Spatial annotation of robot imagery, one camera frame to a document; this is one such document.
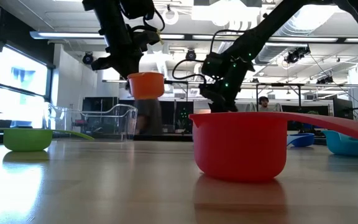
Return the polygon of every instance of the light blue bowl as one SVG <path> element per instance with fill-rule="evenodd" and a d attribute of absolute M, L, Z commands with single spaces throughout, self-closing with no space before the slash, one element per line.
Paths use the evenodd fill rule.
<path fill-rule="evenodd" d="M 292 144 L 295 147 L 308 147 L 314 144 L 313 133 L 290 134 L 287 136 L 287 146 Z"/>
<path fill-rule="evenodd" d="M 358 140 L 336 131 L 323 131 L 328 149 L 336 155 L 358 156 Z"/>

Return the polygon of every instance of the green bowl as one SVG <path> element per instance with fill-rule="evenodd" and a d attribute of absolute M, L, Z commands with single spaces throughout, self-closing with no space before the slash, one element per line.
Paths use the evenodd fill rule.
<path fill-rule="evenodd" d="M 52 142 L 53 132 L 69 133 L 88 140 L 94 140 L 91 136 L 75 131 L 31 129 L 31 128 L 0 128 L 4 131 L 4 145 L 15 152 L 36 152 L 49 147 Z"/>

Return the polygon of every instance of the bowl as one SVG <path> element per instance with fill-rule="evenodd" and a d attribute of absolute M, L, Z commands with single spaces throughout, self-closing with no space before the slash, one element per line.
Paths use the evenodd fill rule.
<path fill-rule="evenodd" d="M 358 139 L 336 131 L 323 131 L 323 133 L 327 139 L 327 147 L 333 154 L 358 157 Z"/>
<path fill-rule="evenodd" d="M 74 131 L 30 129 L 30 128 L 0 128 L 4 131 L 4 146 L 14 152 L 37 152 L 49 147 L 54 131 L 75 134 L 85 139 L 92 137 Z"/>
<path fill-rule="evenodd" d="M 290 134 L 287 136 L 287 146 L 308 147 L 314 144 L 313 133 Z"/>
<path fill-rule="evenodd" d="M 248 113 L 191 114 L 197 166 L 208 176 L 263 182 L 283 170 L 287 121 Z"/>
<path fill-rule="evenodd" d="M 128 75 L 131 94 L 137 100 L 157 99 L 164 94 L 164 75 L 157 72 Z"/>

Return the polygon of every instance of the table surface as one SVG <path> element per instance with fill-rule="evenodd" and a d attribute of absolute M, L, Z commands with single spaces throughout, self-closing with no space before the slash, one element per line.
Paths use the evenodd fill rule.
<path fill-rule="evenodd" d="M 264 184 L 202 174 L 191 142 L 0 146 L 0 223 L 358 223 L 358 158 L 288 148 Z"/>

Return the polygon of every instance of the transparent container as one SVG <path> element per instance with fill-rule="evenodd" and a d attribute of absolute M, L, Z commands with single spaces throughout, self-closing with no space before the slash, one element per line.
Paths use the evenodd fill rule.
<path fill-rule="evenodd" d="M 46 129 L 76 131 L 95 139 L 108 141 L 133 140 L 137 109 L 130 105 L 116 105 L 108 111 L 80 111 L 45 104 Z"/>

